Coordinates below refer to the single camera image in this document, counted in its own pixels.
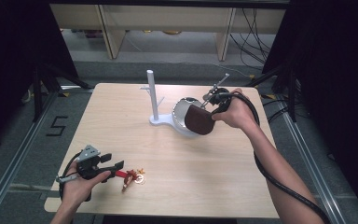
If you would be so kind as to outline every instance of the wooden table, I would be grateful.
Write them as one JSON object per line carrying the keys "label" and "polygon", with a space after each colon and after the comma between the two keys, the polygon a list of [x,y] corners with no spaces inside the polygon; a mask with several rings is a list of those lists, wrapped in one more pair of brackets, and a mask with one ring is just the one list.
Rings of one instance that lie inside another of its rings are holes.
{"label": "wooden table", "polygon": [[[265,178],[255,166],[248,138],[238,129],[216,122],[208,135],[185,137],[168,125],[153,126],[150,97],[142,84],[98,84],[62,162],[86,145],[112,160],[100,167],[125,161],[123,171],[145,170],[145,183],[132,183],[121,192],[123,179],[97,185],[90,202],[79,213],[168,217],[278,217]],[[183,97],[201,100],[210,86],[156,85],[164,97],[159,114],[169,114]],[[272,134],[254,88],[242,88],[250,97],[268,139]],[[53,183],[52,191],[58,190]],[[45,209],[55,212],[60,198],[48,197]]]}

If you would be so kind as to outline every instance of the hand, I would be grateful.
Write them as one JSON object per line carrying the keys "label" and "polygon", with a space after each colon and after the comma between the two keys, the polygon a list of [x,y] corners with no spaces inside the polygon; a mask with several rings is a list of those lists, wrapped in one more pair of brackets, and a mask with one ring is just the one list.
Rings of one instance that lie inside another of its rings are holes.
{"label": "hand", "polygon": [[[242,90],[237,88],[232,93],[242,94]],[[213,114],[212,119],[222,120],[230,127],[240,128],[244,132],[255,126],[255,118],[249,106],[236,97],[231,98],[227,111]]]}
{"label": "hand", "polygon": [[[75,172],[76,161],[73,161],[69,167],[67,175]],[[78,206],[80,206],[89,197],[92,188],[94,188],[94,186],[98,183],[104,181],[110,175],[110,171],[105,171],[90,180],[78,176],[75,180],[66,182],[63,189],[62,203],[78,208]]]}

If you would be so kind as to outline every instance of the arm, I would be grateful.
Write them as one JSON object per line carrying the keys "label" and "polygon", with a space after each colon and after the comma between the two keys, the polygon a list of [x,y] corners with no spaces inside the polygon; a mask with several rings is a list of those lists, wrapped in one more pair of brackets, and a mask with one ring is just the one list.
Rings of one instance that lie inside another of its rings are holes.
{"label": "arm", "polygon": [[[241,129],[250,139],[255,155],[268,173],[289,189],[316,203],[296,171],[257,125],[251,110],[245,103],[233,97],[228,110],[214,114],[212,119],[222,120],[233,128]],[[277,189],[269,181],[267,184],[271,199],[283,223],[323,223],[319,216],[305,204]]]}
{"label": "arm", "polygon": [[[72,162],[68,174],[76,172],[76,162]],[[57,210],[56,215],[51,220],[51,224],[70,223],[74,218],[77,208],[90,195],[95,185],[110,176],[110,171],[105,171],[90,180],[78,177],[75,180],[65,183],[63,189],[62,203]]]}

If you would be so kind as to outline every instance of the white base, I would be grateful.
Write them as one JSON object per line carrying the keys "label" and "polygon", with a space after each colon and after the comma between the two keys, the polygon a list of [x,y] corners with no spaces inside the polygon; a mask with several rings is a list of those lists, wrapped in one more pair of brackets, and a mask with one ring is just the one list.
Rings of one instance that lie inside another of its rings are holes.
{"label": "white base", "polygon": [[171,125],[177,132],[181,133],[184,136],[187,137],[196,137],[199,136],[199,134],[197,133],[193,133],[191,131],[185,131],[182,129],[179,129],[174,123],[173,123],[173,118],[172,118],[172,114],[166,114],[166,115],[158,115],[158,119],[155,120],[154,116],[150,116],[149,121],[152,125],[158,126],[161,124],[167,124],[167,125]]}

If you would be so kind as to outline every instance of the forearm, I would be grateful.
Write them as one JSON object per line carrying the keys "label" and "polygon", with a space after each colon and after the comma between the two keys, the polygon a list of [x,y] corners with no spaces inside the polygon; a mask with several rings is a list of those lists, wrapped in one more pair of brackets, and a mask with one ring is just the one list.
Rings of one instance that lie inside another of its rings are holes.
{"label": "forearm", "polygon": [[[247,124],[247,127],[241,129],[251,140],[255,155],[271,176],[287,188],[316,203],[302,179],[270,143],[258,125]],[[268,189],[277,212],[284,223],[322,223],[317,214],[305,204],[277,189],[269,181]]]}
{"label": "forearm", "polygon": [[57,210],[56,215],[51,220],[50,224],[66,224],[71,223],[75,216],[77,206],[62,203]]}

